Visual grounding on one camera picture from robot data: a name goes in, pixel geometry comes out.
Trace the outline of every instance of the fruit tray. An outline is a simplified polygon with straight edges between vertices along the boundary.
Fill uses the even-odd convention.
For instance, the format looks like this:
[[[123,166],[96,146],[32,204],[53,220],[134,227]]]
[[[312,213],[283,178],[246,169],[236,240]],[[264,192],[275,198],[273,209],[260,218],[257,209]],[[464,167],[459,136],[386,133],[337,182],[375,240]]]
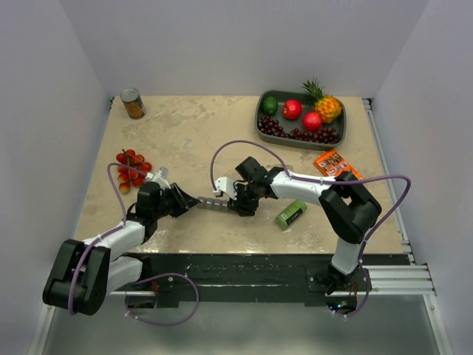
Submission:
[[[313,105],[308,103],[305,95],[301,92],[285,92],[285,91],[278,91],[278,90],[269,90],[264,92],[261,97],[259,98],[258,106],[256,107],[256,115],[255,115],[255,128],[258,132],[258,136],[265,142],[280,144],[283,146],[293,146],[296,148],[302,149],[314,149],[314,150],[330,150],[343,142],[345,139],[345,129],[347,127],[347,116],[345,113],[345,107],[342,102],[340,102],[342,107],[342,112],[340,116],[338,116],[335,120],[333,120],[329,124],[324,124],[321,129],[328,129],[328,131],[333,132],[335,130],[338,133],[338,142],[330,144],[330,143],[318,143],[314,141],[313,135],[309,137],[303,137],[300,139],[297,138],[283,138],[283,137],[276,137],[274,135],[268,135],[263,132],[258,127],[258,123],[261,122],[262,118],[266,117],[267,115],[262,111],[262,102],[268,96],[273,96],[278,101],[278,110],[275,115],[271,116],[272,119],[277,120],[279,122],[279,126],[284,129],[285,133],[290,133],[293,129],[298,129],[300,132],[306,132],[304,126],[302,125],[302,118],[306,113],[313,110]],[[287,100],[295,99],[302,104],[302,114],[296,120],[288,120],[282,115],[282,107]]]

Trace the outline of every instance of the gray floor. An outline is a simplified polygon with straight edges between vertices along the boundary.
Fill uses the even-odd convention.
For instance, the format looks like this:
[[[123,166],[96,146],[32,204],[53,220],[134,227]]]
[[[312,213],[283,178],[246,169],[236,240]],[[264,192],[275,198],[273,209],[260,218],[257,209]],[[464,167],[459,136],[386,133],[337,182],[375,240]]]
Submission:
[[[150,317],[176,320],[192,306]],[[93,317],[56,310],[44,354],[438,354],[422,297],[373,296],[346,322],[296,304],[203,303],[170,328],[124,314],[122,296],[109,296]]]

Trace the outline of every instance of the can label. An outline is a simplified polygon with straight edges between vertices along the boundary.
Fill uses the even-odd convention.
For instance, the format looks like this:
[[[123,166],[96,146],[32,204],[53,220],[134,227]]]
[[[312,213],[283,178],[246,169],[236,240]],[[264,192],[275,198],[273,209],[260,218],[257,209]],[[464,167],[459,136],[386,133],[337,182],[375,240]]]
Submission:
[[[128,112],[128,116],[131,118],[142,118],[146,114],[145,107],[140,97],[138,97],[136,100],[123,103],[125,105],[126,112]]]
[[[289,226],[293,221],[295,221],[297,217],[302,214],[302,212],[302,209],[298,209],[297,211],[292,213],[292,215],[286,220],[287,225]]]

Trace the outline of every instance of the pineapple crown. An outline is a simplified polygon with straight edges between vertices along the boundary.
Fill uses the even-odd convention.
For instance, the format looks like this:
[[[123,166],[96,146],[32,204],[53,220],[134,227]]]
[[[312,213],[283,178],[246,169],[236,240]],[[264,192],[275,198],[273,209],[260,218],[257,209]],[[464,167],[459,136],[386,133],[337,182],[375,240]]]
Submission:
[[[321,87],[319,81],[315,78],[312,81],[307,80],[307,83],[303,83],[306,92],[306,98],[312,103],[315,104],[318,100],[325,96],[324,87]]]

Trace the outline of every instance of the green cylinder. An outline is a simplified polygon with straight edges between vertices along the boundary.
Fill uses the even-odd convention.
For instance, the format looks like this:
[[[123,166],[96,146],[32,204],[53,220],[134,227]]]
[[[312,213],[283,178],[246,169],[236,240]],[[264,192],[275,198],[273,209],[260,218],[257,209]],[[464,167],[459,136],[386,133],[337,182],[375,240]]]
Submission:
[[[294,220],[305,212],[307,205],[304,201],[295,200],[284,211],[276,216],[276,222],[282,229],[286,229]]]

